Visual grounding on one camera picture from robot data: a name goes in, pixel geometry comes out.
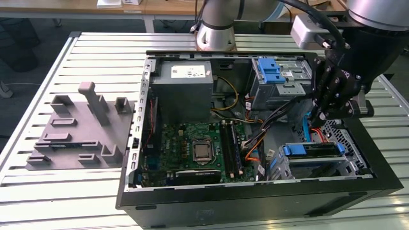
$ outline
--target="green circuit board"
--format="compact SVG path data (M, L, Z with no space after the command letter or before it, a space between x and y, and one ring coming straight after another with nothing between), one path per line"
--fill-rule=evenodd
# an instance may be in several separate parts
M236 123L237 140L245 140L244 125ZM220 140L218 123L184 123L164 124L161 130L160 156L146 159L148 165L157 164L158 172L178 170L212 169L221 171L221 183L249 182L253 180L252 166L244 167L244 174L240 177L230 178L225 174L225 164L222 156L222 147ZM212 159L202 163L196 162L193 158L193 145L197 141L208 141L212 146ZM152 186L166 186L161 179L162 173L150 174Z

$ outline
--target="metal slotted table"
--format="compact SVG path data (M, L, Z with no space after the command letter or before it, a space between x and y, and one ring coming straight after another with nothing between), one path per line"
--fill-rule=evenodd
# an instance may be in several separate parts
M237 35L238 51L300 51L285 35ZM56 94L77 93L81 81L96 83L106 101L117 96L138 100L146 50L194 50L190 34L81 33L62 47L38 92L0 155L0 225L10 229L140 229L125 212L114 209L120 168L28 171L25 159L33 150ZM383 77L367 98L375 116L362 119L374 142L405 186L390 196L370 199L330 217L284 219L193 229L409 228L409 106Z

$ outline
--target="gray plastic stand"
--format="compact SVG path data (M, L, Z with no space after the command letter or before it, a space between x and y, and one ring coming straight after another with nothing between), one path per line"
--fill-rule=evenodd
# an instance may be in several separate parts
M94 83L82 82L78 92L88 102L57 95L54 112L26 159L28 170L116 168L122 164L133 102L118 97L106 102L94 93Z

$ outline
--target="motherboard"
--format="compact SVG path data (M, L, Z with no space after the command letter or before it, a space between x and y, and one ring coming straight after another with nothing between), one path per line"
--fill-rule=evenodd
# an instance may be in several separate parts
M146 186L173 185L176 177L185 181L205 178L193 172L218 173L217 183L253 181L252 166L241 165L238 146L245 138L240 122L164 124L160 154L142 161Z

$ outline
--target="gray power supply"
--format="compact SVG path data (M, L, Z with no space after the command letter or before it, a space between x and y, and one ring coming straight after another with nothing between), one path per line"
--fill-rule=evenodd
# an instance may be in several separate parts
M164 123L206 122L213 77L209 61L164 61L150 86Z

